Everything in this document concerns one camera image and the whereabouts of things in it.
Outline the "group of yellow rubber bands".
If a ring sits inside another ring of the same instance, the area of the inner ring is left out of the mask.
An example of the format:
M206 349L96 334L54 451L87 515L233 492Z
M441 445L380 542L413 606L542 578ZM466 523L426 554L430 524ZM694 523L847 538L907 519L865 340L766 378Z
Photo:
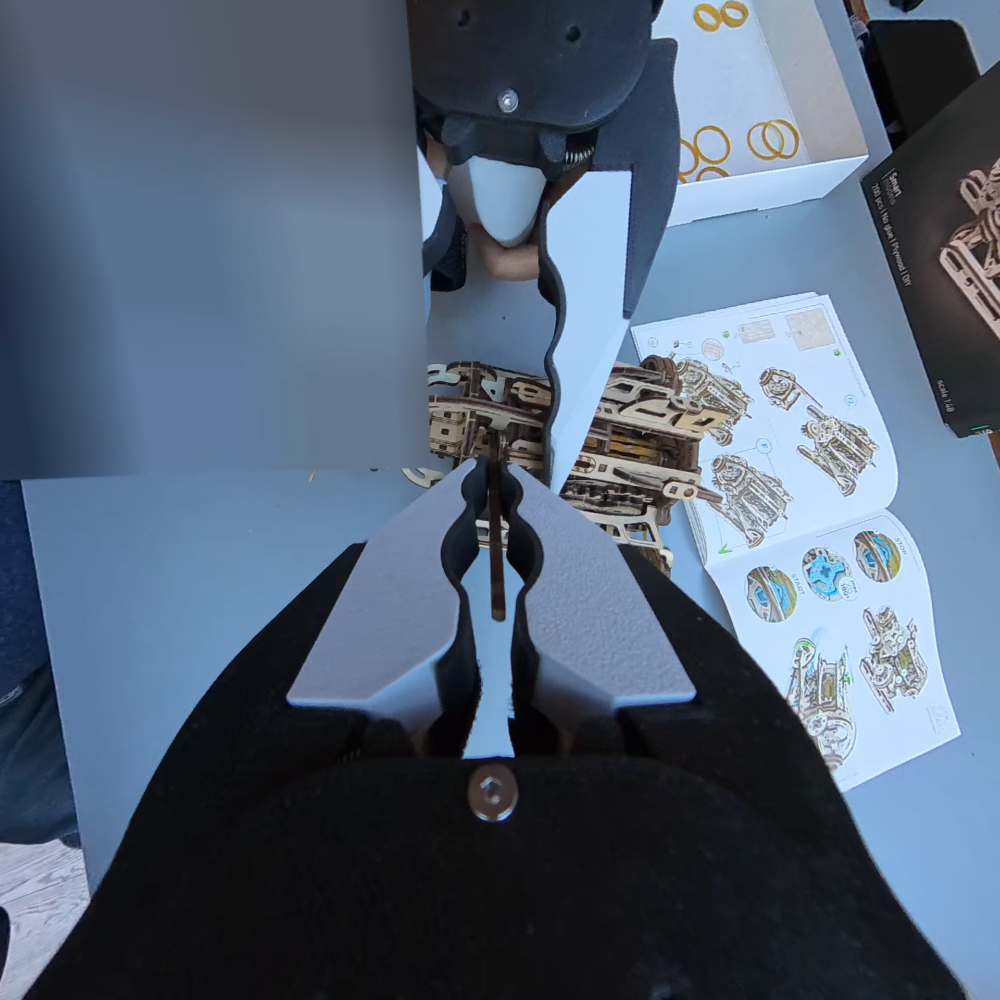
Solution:
M806 161L801 132L750 2L683 2L676 90L682 184Z

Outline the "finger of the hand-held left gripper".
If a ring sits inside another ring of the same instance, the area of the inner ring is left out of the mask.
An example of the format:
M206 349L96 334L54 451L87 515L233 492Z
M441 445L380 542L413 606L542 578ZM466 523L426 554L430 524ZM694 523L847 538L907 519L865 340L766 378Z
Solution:
M417 147L422 236L432 236L440 215L440 185L424 152Z
M544 204L541 278L556 327L544 365L553 390L544 479L560 492L582 449L628 320L623 314L630 171L589 171Z

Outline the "black flat object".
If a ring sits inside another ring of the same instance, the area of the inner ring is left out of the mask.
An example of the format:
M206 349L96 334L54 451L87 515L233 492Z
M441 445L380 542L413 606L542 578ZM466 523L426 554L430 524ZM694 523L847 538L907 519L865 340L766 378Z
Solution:
M980 77L967 33L953 20L871 20L862 58L892 149Z

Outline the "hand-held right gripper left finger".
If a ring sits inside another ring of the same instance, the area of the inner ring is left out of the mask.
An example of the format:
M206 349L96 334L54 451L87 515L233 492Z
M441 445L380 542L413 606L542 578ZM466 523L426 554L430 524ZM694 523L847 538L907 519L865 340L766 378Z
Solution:
M463 754L481 697L462 579L479 553L470 459L364 546L288 695L399 722L429 754Z

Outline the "person's leg in jeans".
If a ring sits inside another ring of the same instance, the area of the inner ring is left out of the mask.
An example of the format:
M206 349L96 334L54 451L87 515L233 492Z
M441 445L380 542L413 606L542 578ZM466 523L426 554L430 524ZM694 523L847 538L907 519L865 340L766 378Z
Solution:
M21 483L1 482L1 840L81 846Z

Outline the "person's left hand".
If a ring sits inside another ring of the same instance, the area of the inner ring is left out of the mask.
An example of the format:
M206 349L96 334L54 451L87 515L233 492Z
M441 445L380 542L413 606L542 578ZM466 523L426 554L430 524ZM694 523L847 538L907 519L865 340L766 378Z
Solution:
M491 236L482 226L470 230L470 240L486 270L508 282L536 281L540 275L538 246L528 241L509 247Z

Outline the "wooden mechanical model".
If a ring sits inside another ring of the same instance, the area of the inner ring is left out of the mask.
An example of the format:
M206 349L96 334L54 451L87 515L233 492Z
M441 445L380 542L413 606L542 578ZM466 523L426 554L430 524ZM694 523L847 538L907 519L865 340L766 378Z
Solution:
M459 361L429 366L428 385L451 390L429 398L433 455L457 467L488 456L496 443L500 459L542 477L553 401L547 379ZM673 507L722 499L702 485L699 446L725 417L687 395L674 362L661 356L640 366L617 362L561 497L668 576L673 555L661 529Z

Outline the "thin dark wooden stick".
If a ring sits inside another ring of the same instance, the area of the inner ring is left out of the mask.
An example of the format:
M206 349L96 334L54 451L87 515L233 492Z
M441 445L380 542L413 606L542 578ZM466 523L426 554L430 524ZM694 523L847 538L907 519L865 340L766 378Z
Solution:
M503 498L501 492L500 441L498 431L487 435L489 444L488 469L488 528L491 587L491 616L495 622L506 620L504 581Z

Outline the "black printed model box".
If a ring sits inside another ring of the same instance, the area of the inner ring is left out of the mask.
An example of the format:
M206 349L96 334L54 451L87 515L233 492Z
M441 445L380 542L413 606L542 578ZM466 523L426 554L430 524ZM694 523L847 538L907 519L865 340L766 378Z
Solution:
M999 65L862 181L943 422L999 429Z

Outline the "illustrated instruction booklet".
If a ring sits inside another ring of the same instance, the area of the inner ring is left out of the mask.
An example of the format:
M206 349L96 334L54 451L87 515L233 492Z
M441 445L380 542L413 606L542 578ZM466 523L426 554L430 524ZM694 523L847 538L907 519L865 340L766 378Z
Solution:
M723 412L700 448L720 495L687 503L739 641L842 790L960 735L923 560L888 512L891 439L829 296L633 327Z

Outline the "white cardboard box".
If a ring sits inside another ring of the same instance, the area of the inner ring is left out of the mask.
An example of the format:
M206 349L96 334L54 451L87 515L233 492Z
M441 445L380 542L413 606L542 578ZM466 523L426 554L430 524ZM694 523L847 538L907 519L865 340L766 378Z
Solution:
M679 186L669 224L826 196L868 157L811 1L668 1L678 43Z

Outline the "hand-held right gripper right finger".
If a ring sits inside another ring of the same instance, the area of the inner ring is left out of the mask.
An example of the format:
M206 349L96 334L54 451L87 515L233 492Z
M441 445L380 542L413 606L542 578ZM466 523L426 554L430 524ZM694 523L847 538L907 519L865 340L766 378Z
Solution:
M619 546L520 467L506 469L507 557L523 581L512 639L516 710L564 733L695 687Z

